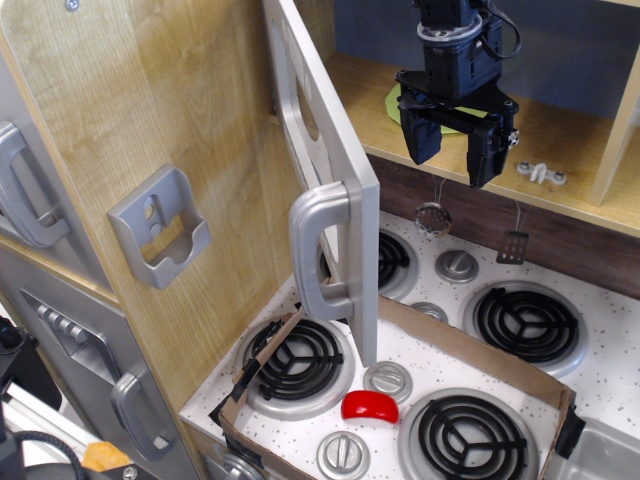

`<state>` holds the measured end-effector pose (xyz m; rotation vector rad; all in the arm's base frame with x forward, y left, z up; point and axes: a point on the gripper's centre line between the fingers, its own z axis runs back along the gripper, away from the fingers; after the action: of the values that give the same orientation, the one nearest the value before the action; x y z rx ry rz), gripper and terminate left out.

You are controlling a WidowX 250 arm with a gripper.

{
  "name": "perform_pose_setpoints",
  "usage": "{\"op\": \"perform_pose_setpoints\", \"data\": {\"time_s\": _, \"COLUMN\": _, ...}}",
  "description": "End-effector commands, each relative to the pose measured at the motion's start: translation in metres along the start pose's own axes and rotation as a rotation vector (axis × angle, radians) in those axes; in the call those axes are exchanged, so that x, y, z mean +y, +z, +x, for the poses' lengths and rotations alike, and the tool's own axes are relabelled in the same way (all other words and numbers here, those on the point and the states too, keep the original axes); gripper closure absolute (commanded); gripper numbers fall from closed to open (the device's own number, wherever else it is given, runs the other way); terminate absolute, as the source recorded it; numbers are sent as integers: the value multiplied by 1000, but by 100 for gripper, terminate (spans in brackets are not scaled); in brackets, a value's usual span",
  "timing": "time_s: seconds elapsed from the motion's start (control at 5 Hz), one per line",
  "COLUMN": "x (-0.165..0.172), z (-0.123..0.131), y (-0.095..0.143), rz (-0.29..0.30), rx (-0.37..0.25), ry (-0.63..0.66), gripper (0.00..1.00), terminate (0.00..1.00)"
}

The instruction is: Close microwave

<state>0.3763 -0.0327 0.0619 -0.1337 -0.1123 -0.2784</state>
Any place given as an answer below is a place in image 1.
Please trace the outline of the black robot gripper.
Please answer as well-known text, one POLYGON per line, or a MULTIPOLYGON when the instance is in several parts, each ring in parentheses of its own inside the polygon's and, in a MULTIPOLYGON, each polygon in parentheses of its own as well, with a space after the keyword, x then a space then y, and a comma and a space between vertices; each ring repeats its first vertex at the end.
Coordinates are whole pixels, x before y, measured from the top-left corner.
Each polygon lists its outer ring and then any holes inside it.
POLYGON ((398 109, 409 155, 422 165, 441 148, 441 124, 432 118, 460 118, 468 109, 487 115, 468 136, 467 171, 472 188, 502 174, 510 150, 519 143, 514 115, 519 106, 498 81, 502 62, 517 55, 503 48, 504 21, 428 23, 416 28, 424 68, 401 70, 398 109))

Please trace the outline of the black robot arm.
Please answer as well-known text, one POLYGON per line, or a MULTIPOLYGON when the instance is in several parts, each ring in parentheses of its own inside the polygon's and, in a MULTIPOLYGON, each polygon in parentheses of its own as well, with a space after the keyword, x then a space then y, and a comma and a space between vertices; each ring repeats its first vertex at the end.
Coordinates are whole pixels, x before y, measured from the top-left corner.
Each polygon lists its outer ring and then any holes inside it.
POLYGON ((419 1, 417 36, 424 68, 401 70, 398 109, 411 159, 441 149, 443 127, 467 137, 469 183, 481 188, 502 174, 519 141, 518 103, 498 82, 503 61, 522 47, 517 25, 491 1, 419 1))

